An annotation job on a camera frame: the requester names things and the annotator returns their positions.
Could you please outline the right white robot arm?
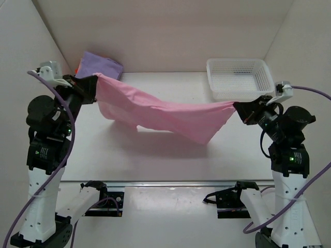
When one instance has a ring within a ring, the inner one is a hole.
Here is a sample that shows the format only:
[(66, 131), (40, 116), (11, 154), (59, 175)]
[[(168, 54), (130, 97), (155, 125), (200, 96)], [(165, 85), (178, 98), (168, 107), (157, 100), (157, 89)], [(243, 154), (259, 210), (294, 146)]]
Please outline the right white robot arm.
[(310, 159), (302, 130), (315, 122), (315, 117), (299, 106), (284, 111), (280, 103), (270, 100), (270, 96), (262, 96), (233, 106), (244, 124), (259, 125), (262, 134), (273, 141), (267, 157), (274, 180), (275, 213), (258, 189), (238, 189), (232, 193), (232, 202), (246, 206), (253, 223), (244, 233), (256, 233), (256, 247), (322, 247), (303, 196)]

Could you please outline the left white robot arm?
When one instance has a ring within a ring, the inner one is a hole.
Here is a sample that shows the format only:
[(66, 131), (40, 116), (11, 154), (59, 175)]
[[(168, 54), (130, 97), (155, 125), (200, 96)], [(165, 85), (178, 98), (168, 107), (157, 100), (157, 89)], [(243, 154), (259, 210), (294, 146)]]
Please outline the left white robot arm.
[(8, 231), (3, 247), (65, 247), (73, 232), (73, 218), (55, 211), (58, 187), (73, 148), (81, 106), (96, 102), (98, 77), (77, 79), (65, 75), (65, 86), (51, 86), (36, 73), (29, 74), (55, 97), (37, 96), (27, 107), (29, 199)]

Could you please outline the pink t shirt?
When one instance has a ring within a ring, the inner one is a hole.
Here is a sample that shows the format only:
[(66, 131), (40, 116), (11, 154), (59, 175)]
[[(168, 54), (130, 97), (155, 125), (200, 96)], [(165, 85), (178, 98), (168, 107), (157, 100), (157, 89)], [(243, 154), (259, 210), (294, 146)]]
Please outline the pink t shirt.
[(205, 145), (235, 112), (233, 102), (166, 102), (102, 73), (95, 75), (98, 78), (96, 99), (103, 117), (134, 129), (142, 126), (170, 131)]

